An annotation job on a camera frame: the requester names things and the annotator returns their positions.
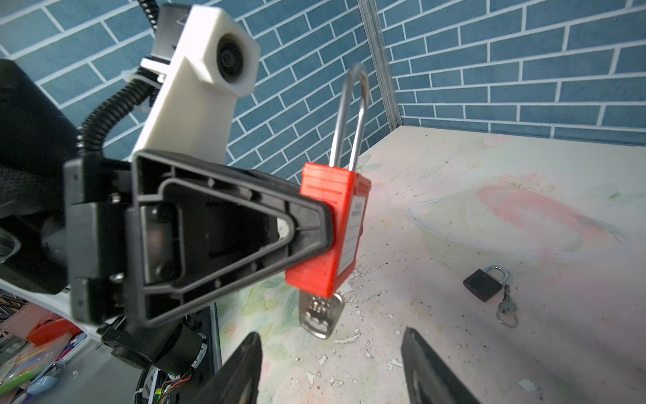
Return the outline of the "left corner aluminium post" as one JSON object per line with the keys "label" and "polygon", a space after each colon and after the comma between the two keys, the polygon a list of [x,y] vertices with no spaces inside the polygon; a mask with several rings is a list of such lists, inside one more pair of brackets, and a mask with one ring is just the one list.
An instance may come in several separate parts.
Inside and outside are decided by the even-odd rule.
{"label": "left corner aluminium post", "polygon": [[368,39],[376,77],[380,86],[385,114],[391,131],[402,125],[395,85],[390,69],[385,38],[383,35],[377,4],[374,0],[358,0],[359,11]]}

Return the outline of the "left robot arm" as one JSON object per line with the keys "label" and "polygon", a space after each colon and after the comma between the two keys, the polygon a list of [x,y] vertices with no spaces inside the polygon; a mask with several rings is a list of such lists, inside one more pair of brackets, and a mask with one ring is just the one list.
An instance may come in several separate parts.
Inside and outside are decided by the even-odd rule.
{"label": "left robot arm", "polygon": [[221,8],[144,1],[153,52],[74,126],[1,63],[1,278],[50,295],[128,365],[173,375],[167,401],[254,403],[262,345],[222,366],[204,325],[218,298],[328,251],[333,218],[292,183],[225,165],[261,50]]}

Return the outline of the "key of red padlock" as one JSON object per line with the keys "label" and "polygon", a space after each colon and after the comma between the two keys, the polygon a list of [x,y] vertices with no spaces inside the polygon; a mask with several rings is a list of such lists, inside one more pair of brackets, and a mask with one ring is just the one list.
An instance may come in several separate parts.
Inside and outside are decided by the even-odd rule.
{"label": "key of red padlock", "polygon": [[300,291],[299,323],[311,335],[328,339],[340,319],[343,307],[343,297],[338,293],[326,299]]}

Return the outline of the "key of black padlock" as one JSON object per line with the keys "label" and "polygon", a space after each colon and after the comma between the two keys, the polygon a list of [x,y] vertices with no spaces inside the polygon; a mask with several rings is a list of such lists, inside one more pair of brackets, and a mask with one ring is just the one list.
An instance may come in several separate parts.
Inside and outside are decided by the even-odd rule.
{"label": "key of black padlock", "polygon": [[506,328],[516,328],[518,326],[516,302],[511,298],[511,287],[509,284],[504,285],[503,300],[496,311],[496,319]]}

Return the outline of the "black padlock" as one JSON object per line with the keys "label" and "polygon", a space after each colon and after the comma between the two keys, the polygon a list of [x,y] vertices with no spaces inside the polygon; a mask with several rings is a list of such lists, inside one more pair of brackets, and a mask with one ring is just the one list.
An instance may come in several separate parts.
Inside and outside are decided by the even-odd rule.
{"label": "black padlock", "polygon": [[[493,271],[500,272],[502,278],[496,279],[493,277],[491,275]],[[502,290],[509,277],[510,274],[507,269],[491,265],[485,269],[477,269],[474,274],[471,274],[463,281],[463,285],[480,301],[487,302]]]}

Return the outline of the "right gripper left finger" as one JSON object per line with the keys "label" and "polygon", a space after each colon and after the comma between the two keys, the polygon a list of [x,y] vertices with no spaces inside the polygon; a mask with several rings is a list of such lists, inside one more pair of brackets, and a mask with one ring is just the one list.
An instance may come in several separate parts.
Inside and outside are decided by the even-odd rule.
{"label": "right gripper left finger", "polygon": [[251,332],[190,403],[256,404],[261,372],[262,340],[259,333]]}

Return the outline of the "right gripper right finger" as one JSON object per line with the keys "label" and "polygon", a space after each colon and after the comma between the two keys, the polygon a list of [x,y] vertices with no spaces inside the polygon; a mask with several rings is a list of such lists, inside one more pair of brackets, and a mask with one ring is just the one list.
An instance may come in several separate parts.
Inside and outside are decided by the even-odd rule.
{"label": "right gripper right finger", "polygon": [[410,403],[479,404],[415,328],[405,330],[401,354]]}

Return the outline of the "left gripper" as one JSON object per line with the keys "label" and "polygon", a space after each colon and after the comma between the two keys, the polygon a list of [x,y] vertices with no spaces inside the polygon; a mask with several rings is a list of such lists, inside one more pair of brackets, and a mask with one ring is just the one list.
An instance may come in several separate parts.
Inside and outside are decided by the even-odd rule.
{"label": "left gripper", "polygon": [[63,174],[71,311],[82,323],[123,313],[125,278],[126,315],[156,328],[334,241],[327,204],[255,170],[147,149],[131,165],[85,154]]}

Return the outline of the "red safety padlock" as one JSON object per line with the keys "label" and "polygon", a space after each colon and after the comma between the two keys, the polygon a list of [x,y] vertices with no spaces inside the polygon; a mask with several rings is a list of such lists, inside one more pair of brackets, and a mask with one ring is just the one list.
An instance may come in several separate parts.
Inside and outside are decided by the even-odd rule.
{"label": "red safety padlock", "polygon": [[[346,168],[341,166],[342,145],[347,132],[348,111],[353,88],[360,84],[360,109],[353,148]],[[345,282],[356,266],[358,244],[371,190],[371,181],[356,171],[365,121],[368,113],[368,74],[361,63],[348,71],[328,165],[307,163],[303,170],[301,195],[321,201],[331,208],[333,244],[320,257],[310,259],[286,272],[286,283],[303,292],[329,299]]]}

